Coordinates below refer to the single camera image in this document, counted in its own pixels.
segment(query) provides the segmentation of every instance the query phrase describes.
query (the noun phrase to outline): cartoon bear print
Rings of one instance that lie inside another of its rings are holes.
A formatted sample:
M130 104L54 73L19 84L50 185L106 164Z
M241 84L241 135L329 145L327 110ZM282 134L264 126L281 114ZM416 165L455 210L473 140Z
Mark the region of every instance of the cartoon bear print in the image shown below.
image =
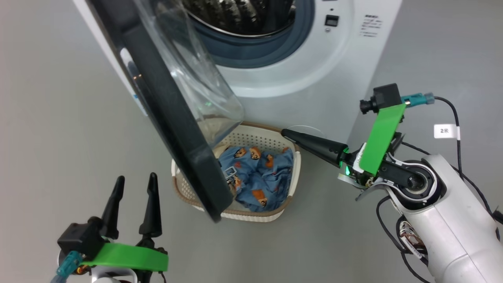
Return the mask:
M241 185L242 185L241 179L237 175L234 175L234 187L236 188L236 190L241 189Z
M267 198L264 195L264 191L262 191L262 190L253 190L253 191L251 191L251 193L260 202L260 204L262 205L262 207L266 207L266 205L267 205Z
M258 160L260 158L260 150L257 147L250 148L251 159Z
M240 158L243 157L246 154L246 149L245 148L240 148L237 150L237 152L234 154L234 158Z
M266 155L267 161L266 161L266 167L267 168L272 168L274 166L274 157L272 154Z

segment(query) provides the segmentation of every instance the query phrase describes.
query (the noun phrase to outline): laundry basket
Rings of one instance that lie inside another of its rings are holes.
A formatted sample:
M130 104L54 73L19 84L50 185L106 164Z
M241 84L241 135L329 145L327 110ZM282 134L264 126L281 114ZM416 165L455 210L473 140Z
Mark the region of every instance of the laundry basket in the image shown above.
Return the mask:
M288 189L288 196L281 206L273 211L254 212L235 201L224 210L222 217L251 222L270 222L277 219L292 201L295 187L300 173L299 147L281 136L279 129L254 123L242 123L234 129L220 145L258 147L264 151L281 153L284 148L290 148L293 152L292 180ZM183 173L178 169L175 161L171 164L171 173L175 191L184 202L191 204L198 210L204 211L197 195L186 181Z

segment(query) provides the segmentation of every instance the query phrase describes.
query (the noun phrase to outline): green bracket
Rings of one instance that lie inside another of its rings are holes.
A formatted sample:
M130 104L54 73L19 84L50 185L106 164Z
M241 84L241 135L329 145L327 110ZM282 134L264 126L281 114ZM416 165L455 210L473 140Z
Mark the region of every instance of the green bracket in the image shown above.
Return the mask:
M405 104L399 104L379 110L367 145L363 150L360 168L372 175L377 173L405 112L405 107Z
M93 261L84 261L82 264L159 272L167 271L167 263L167 254L149 248L106 243Z

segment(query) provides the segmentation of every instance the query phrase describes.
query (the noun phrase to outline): blue clothing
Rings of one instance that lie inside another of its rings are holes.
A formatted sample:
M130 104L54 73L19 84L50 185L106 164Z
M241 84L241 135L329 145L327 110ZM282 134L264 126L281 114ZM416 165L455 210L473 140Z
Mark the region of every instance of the blue clothing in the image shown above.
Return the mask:
M288 196L292 179L293 152L263 152L256 147L231 147L219 158L224 172L234 172L236 201L251 211L277 209Z

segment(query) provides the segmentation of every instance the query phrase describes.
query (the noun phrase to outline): gray floor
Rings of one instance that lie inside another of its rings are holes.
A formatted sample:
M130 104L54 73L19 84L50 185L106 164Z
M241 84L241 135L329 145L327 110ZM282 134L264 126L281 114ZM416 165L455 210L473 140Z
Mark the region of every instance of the gray floor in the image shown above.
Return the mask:
M466 175L493 208L503 204L502 12L497 0L404 0L372 83L452 100ZM0 95L4 281L49 281L57 237L69 223L99 216L121 174L120 240L136 243L152 171L162 189L164 234L157 243L170 253L168 282L415 281L375 217L382 194L354 202L358 192L310 154L303 155L294 200L272 223L215 225L179 201L169 153L70 1L0 3ZM352 146L365 140L373 119L358 118ZM455 162L455 142L433 139L434 123L452 121L447 106L423 106L408 110L400 129L407 141ZM399 157L420 155L402 150ZM383 218L391 226L397 214L386 205Z

